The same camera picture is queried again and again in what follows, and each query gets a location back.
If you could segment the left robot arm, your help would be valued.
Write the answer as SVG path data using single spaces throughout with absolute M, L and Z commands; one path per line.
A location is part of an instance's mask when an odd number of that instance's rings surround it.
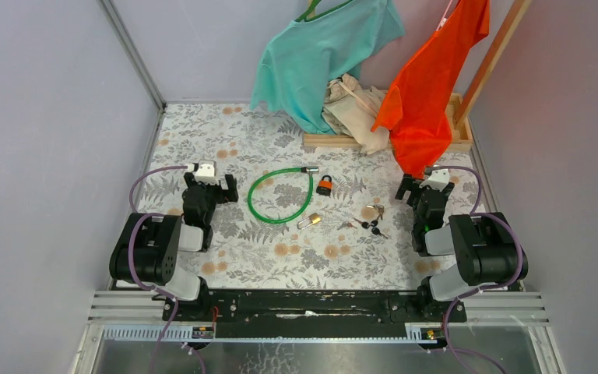
M 210 247 L 216 207 L 239 199 L 237 179 L 231 174 L 224 178 L 222 184 L 202 172 L 187 172 L 181 213 L 131 213 L 111 254 L 111 277 L 181 301 L 181 311 L 190 319 L 206 317 L 211 301 L 200 292 L 203 279 L 177 268 L 178 253 Z

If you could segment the black headed keys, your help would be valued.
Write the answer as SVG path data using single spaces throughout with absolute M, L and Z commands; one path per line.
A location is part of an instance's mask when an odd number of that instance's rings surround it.
M 388 238 L 388 235 L 383 234 L 380 228 L 378 227 L 379 220 L 381 218 L 381 216 L 377 216 L 372 221 L 361 221 L 357 218 L 353 218 L 353 220 L 356 221 L 363 229 L 369 230 L 373 235 L 377 235 L 382 238 Z

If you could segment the green cable lock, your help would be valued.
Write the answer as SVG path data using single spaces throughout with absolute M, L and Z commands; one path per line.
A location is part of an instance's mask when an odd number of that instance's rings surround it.
M 265 172 L 248 191 L 247 207 L 266 224 L 286 224 L 301 217 L 310 206 L 318 166 Z

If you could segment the orange black padlock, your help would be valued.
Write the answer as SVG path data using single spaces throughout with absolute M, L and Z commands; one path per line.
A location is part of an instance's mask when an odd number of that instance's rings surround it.
M 315 192 L 320 196 L 331 196 L 332 193 L 332 177 L 330 175 L 323 175 Z

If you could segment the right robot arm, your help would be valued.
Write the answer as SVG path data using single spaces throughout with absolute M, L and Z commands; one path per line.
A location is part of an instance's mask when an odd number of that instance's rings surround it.
M 455 214 L 444 220 L 454 184 L 447 170 L 425 179 L 403 176 L 396 193 L 413 211 L 412 241 L 419 256 L 455 257 L 456 263 L 428 276 L 417 289 L 415 309 L 422 319 L 434 321 L 446 302 L 471 292 L 506 288 L 528 274 L 529 262 L 505 216 L 500 212 Z

